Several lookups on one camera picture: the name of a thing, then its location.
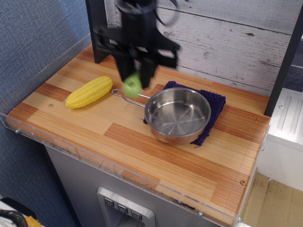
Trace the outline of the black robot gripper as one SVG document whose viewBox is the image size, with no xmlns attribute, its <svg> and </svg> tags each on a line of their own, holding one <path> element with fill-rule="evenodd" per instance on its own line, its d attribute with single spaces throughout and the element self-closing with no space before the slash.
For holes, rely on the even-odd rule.
<svg viewBox="0 0 303 227">
<path fill-rule="evenodd" d="M 121 27 L 102 29 L 102 36 L 108 39 L 104 50 L 113 55 L 123 82 L 135 72 L 134 61 L 141 61 L 141 84 L 147 88 L 158 65 L 177 66 L 180 45 L 157 29 L 155 9 L 120 12 Z"/>
</svg>

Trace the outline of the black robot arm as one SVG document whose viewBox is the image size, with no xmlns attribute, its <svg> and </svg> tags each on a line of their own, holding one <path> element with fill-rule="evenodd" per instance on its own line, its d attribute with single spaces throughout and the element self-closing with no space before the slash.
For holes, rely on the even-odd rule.
<svg viewBox="0 0 303 227">
<path fill-rule="evenodd" d="M 157 29 L 160 18 L 155 0 L 118 0 L 116 6 L 122 26 L 96 27 L 97 50 L 113 55 L 123 82 L 135 72 L 135 62 L 139 62 L 140 82 L 146 88 L 159 65 L 177 66 L 180 45 Z"/>
</svg>

